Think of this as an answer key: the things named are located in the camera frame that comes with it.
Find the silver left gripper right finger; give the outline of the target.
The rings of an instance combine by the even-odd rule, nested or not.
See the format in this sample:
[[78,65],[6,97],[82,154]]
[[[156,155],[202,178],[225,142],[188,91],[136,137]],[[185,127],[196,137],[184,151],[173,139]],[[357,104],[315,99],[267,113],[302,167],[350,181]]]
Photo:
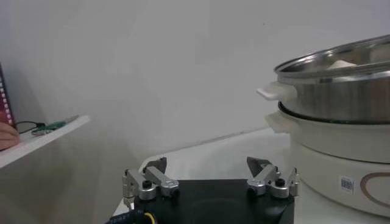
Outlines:
[[270,161],[247,157],[252,178],[247,180],[247,192],[253,197],[269,193],[274,198],[297,197],[300,194],[299,174],[295,167],[282,171]]

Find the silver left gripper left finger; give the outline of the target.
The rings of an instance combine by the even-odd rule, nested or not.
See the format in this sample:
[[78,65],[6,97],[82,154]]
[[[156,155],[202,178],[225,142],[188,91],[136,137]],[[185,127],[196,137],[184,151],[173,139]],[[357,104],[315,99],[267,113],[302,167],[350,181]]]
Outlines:
[[122,176],[122,200],[132,208],[136,199],[149,202],[157,198],[157,194],[165,198],[177,198],[180,195],[178,180],[165,175],[167,159],[165,157],[150,161],[141,170],[126,169]]

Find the bare person hand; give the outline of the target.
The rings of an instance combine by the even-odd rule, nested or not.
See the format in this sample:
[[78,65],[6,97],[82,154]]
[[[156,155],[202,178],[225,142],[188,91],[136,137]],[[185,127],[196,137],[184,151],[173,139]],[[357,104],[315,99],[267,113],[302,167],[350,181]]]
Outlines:
[[6,150],[20,143],[18,131],[11,125],[1,122],[0,125],[0,150]]

